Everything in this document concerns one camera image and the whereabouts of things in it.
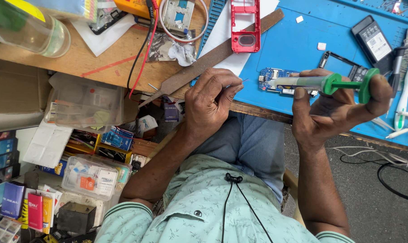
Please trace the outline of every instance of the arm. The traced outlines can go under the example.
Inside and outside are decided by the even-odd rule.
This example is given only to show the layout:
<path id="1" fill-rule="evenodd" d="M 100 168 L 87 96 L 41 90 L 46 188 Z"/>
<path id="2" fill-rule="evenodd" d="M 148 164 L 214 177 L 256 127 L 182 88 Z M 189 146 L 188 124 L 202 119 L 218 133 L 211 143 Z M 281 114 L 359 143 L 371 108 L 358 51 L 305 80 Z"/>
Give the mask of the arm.
<path id="1" fill-rule="evenodd" d="M 183 160 L 228 118 L 242 80 L 226 69 L 207 69 L 185 93 L 185 122 L 177 134 L 126 184 L 120 202 L 140 202 L 150 209 L 164 194 Z"/>
<path id="2" fill-rule="evenodd" d="M 303 71 L 300 76 L 325 76 L 324 69 Z M 297 88 L 293 101 L 293 135 L 300 155 L 298 207 L 306 228 L 313 234 L 334 231 L 349 236 L 348 219 L 331 175 L 324 142 L 354 126 L 374 119 L 388 110 L 392 89 L 382 75 L 369 84 L 367 104 L 354 102 L 352 90 L 339 89 L 333 95 L 320 94 L 310 105 L 303 88 Z"/>

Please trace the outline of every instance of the blue jeans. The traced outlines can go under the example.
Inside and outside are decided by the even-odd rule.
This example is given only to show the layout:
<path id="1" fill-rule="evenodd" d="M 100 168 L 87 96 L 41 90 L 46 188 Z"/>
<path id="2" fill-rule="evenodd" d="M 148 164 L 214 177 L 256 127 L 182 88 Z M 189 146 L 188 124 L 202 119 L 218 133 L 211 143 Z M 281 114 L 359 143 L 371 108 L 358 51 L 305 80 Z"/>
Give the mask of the blue jeans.
<path id="1" fill-rule="evenodd" d="M 206 154 L 258 177 L 282 202 L 283 145 L 281 122 L 230 111 L 222 127 L 191 155 Z"/>

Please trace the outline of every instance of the blue silicone repair mat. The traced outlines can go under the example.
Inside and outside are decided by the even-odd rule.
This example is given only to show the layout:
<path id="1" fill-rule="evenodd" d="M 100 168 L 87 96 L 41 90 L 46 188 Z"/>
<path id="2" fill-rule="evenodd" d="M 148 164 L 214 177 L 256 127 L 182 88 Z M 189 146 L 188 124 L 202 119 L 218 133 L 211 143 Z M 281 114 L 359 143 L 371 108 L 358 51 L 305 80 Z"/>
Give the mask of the blue silicone repair mat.
<path id="1" fill-rule="evenodd" d="M 401 46 L 408 28 L 408 14 L 402 17 L 377 9 L 381 4 L 381 0 L 365 0 L 362 3 L 350 0 L 282 0 L 278 8 L 283 10 L 285 17 L 261 36 L 260 52 L 251 54 L 240 74 L 242 79 L 250 81 L 243 83 L 244 89 L 235 96 L 235 100 L 292 115 L 293 96 L 259 89 L 258 76 L 266 67 L 297 71 L 317 68 L 324 54 L 317 49 L 319 42 L 327 44 L 327 51 L 372 68 L 355 41 L 351 27 L 372 15 L 393 48 Z M 304 21 L 296 23 L 299 16 L 303 16 Z M 343 65 L 326 67 L 341 74 L 347 72 Z M 391 126 L 400 93 L 388 117 L 385 118 L 385 114 L 380 117 Z M 360 124 L 351 131 L 379 139 L 385 139 L 391 133 L 372 122 Z M 408 133 L 389 141 L 408 146 Z"/>

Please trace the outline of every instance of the wooden desk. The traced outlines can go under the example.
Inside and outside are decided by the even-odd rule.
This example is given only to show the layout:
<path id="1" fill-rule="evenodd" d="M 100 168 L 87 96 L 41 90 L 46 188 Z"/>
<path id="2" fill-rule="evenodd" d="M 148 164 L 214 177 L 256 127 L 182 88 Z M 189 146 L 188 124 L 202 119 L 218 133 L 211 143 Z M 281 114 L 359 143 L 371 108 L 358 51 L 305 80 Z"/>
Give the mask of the wooden desk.
<path id="1" fill-rule="evenodd" d="M 211 0 L 204 1 L 207 5 L 209 5 Z M 200 33 L 201 26 L 205 22 L 203 16 L 204 10 L 197 2 L 192 15 L 190 29 L 196 29 L 197 33 Z M 126 87 L 132 63 L 135 60 L 139 48 L 145 39 L 148 28 L 138 24 L 132 26 L 110 48 L 99 55 L 99 57 L 95 57 L 73 25 L 68 21 L 64 21 L 63 23 L 70 31 L 72 39 L 71 48 L 64 56 L 60 58 L 46 58 L 18 47 L 0 44 L 0 59 Z M 130 87 L 134 85 L 137 75 L 141 69 L 145 51 L 146 48 L 143 49 L 141 58 L 138 59 L 134 72 L 132 73 Z M 159 88 L 160 84 L 164 80 L 177 73 L 180 69 L 182 69 L 182 67 L 176 61 L 147 63 L 144 66 L 144 71 L 136 86 L 136 89 L 153 93 L 155 90 L 150 87 L 148 83 L 152 84 L 156 88 Z M 183 86 L 170 96 L 183 99 L 188 88 L 189 84 Z M 242 102 L 234 101 L 230 109 L 236 112 L 272 119 L 287 124 L 292 123 L 291 115 L 252 106 Z M 364 136 L 352 132 L 348 133 L 348 135 L 355 136 L 358 139 L 366 139 L 367 141 L 375 142 L 381 145 L 390 145 L 393 147 L 406 149 L 405 146 L 374 138 L 364 138 Z"/>

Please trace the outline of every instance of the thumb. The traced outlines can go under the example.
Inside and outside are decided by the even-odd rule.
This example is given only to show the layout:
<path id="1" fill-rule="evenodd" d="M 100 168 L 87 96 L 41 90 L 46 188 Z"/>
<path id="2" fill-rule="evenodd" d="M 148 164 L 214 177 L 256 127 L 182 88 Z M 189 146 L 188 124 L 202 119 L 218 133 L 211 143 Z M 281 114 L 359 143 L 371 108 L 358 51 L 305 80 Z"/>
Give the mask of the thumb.
<path id="1" fill-rule="evenodd" d="M 294 136 L 298 134 L 304 134 L 310 129 L 313 123 L 312 118 L 309 115 L 311 106 L 309 103 L 309 94 L 304 88 L 296 88 L 294 91 L 293 100 L 293 133 Z"/>
<path id="2" fill-rule="evenodd" d="M 219 97 L 219 102 L 217 103 L 218 110 L 220 112 L 228 112 L 229 107 L 234 100 L 234 96 L 243 88 L 244 85 L 242 84 L 227 87 Z"/>
<path id="3" fill-rule="evenodd" d="M 304 88 L 296 88 L 294 91 L 293 101 L 293 116 L 294 120 L 309 119 L 309 111 L 311 106 L 309 103 L 309 94 Z"/>

